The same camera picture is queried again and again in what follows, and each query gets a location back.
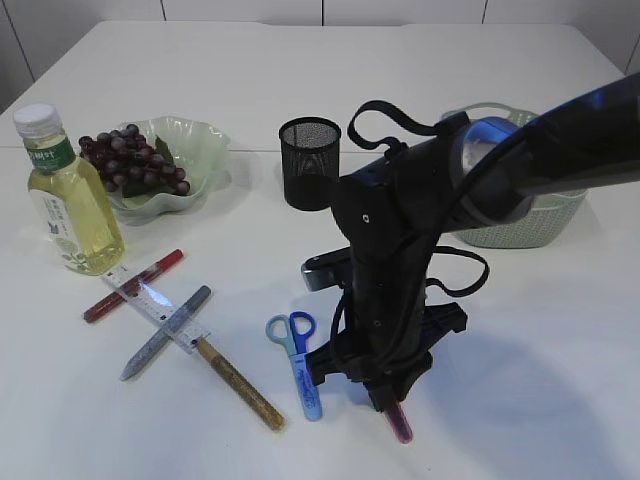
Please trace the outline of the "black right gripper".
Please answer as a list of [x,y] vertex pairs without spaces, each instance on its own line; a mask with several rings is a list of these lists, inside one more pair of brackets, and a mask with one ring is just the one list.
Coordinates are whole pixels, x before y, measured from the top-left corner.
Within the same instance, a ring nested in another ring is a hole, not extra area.
[[383,413],[404,400],[416,381],[433,364],[430,350],[449,333],[467,327],[467,314],[456,303],[415,310],[386,333],[381,327],[366,331],[357,323],[355,309],[341,302],[336,316],[345,319],[341,331],[331,325],[329,340],[307,355],[307,365],[316,385],[331,374],[342,374],[364,384],[372,406]]

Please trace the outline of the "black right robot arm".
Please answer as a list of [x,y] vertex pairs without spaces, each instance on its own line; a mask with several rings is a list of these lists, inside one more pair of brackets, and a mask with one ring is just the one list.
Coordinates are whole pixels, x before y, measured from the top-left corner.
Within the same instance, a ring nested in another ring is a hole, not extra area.
[[314,384],[335,373],[362,384],[374,408],[401,402],[433,363],[432,347],[466,327],[451,302],[430,306],[427,274],[440,237],[512,224],[542,194],[635,182],[639,178],[639,78],[583,94],[523,126],[465,112],[427,126],[385,101],[378,111],[422,142],[380,142],[378,160],[334,184],[330,208],[348,246],[306,260],[312,291],[342,290],[328,341],[309,353]]

